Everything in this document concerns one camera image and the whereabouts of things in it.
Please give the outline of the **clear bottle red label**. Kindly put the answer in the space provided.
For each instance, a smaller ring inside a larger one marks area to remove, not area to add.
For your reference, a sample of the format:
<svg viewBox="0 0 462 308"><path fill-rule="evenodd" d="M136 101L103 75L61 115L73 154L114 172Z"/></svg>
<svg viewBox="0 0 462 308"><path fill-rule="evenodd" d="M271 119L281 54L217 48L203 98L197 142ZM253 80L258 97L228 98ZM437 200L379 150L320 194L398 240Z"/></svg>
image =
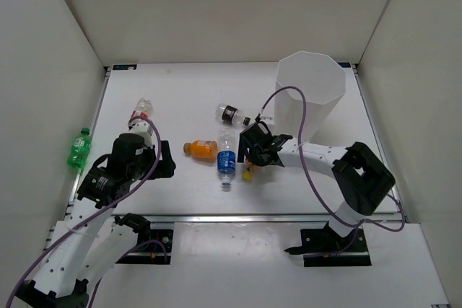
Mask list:
<svg viewBox="0 0 462 308"><path fill-rule="evenodd" d="M128 128L133 128L135 124L139 123L140 119L135 119L135 117L150 118L152 115L153 106L150 100L141 98L134 108L131 116L128 120Z"/></svg>

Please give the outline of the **small bottle yellow cap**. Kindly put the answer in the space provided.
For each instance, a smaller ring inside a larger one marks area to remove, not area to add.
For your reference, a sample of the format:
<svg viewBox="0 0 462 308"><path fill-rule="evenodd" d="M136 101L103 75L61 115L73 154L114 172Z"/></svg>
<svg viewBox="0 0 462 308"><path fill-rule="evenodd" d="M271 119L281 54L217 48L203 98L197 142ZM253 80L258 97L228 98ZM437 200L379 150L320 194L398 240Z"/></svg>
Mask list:
<svg viewBox="0 0 462 308"><path fill-rule="evenodd" d="M252 163L247 163L243 165L243 171L241 172L241 178L250 182L253 179L253 174L257 171L258 167Z"/></svg>

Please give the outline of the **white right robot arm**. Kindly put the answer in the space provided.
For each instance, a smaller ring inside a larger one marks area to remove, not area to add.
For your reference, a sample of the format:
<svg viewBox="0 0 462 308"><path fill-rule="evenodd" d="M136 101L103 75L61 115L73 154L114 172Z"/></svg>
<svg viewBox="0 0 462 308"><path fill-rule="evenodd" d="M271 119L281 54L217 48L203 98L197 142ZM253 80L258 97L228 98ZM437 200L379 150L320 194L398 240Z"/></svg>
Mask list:
<svg viewBox="0 0 462 308"><path fill-rule="evenodd" d="M374 214L396 180L374 152L364 143L351 146L324 146L301 142L287 135L274 135L267 125L257 122L239 135L237 160L257 167L301 168L312 189L309 174L315 172L336 181L344 201L331 215L324 241L340 250L351 239L353 229Z"/></svg>

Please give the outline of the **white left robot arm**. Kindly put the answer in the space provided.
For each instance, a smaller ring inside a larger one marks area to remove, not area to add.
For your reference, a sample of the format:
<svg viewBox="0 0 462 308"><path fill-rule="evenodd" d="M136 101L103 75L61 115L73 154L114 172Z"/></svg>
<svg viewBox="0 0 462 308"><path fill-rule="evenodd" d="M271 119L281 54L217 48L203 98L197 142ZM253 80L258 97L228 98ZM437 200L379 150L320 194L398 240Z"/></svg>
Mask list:
<svg viewBox="0 0 462 308"><path fill-rule="evenodd" d="M66 233L27 269L11 299L31 307L86 307L89 291L114 264L157 242L151 237L150 221L128 213L115 218L110 235L92 246L120 199L148 180L174 175L168 141L161 140L159 150L145 141L145 136L123 133L113 142L111 153L95 161L79 186ZM32 269L37 273L29 278Z"/></svg>

